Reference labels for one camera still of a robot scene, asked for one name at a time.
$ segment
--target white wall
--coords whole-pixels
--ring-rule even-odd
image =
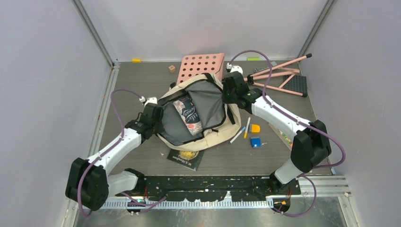
[[[399,0],[337,1],[301,64],[317,117],[347,151],[336,171],[367,227],[401,222],[399,9]]]
[[[0,226],[60,226],[109,71],[70,0],[1,2]]]
[[[108,51],[119,61],[180,61],[187,54],[210,52],[231,58],[248,49],[275,60],[295,58],[326,1],[83,2],[106,45],[110,42]]]

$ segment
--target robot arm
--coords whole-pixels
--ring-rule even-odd
[[[261,117],[293,141],[290,159],[270,175],[271,189],[278,190],[302,173],[311,171],[331,154],[331,148],[326,137],[299,124],[302,122],[327,132],[323,122],[310,122],[281,107],[269,96],[266,98],[271,104],[264,100],[260,89],[249,89],[239,66],[233,66],[231,72],[223,79],[223,102],[237,104],[240,109]]]
[[[146,102],[139,119],[132,120],[120,134],[101,151],[83,160],[77,158],[71,165],[66,187],[66,196],[74,201],[78,197],[78,183],[84,171],[90,166],[81,188],[82,204],[91,210],[98,210],[109,195],[124,191],[141,192],[145,186],[144,175],[133,169],[109,176],[111,170],[129,152],[149,139],[153,134],[161,133],[163,109],[154,102]]]

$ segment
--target black strap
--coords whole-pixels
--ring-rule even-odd
[[[231,109],[229,106],[227,106],[227,116],[230,119],[232,124],[235,124],[235,120],[234,120],[234,116],[233,116],[233,112],[231,112]]]
[[[210,73],[205,72],[204,75],[206,76],[206,78],[208,79],[209,82],[214,82],[213,77]]]

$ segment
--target pink perforated board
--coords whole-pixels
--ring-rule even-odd
[[[204,72],[214,72],[223,78],[224,53],[196,54],[184,56],[178,73],[177,84]]]

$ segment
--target blue marker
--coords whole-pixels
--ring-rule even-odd
[[[232,140],[230,140],[230,141],[228,142],[228,144],[232,144],[232,143],[234,142],[234,140],[236,140],[236,139],[238,138],[238,136],[241,135],[241,133],[242,133],[243,131],[245,131],[245,127],[243,127],[243,128],[234,136],[234,138],[232,138]]]

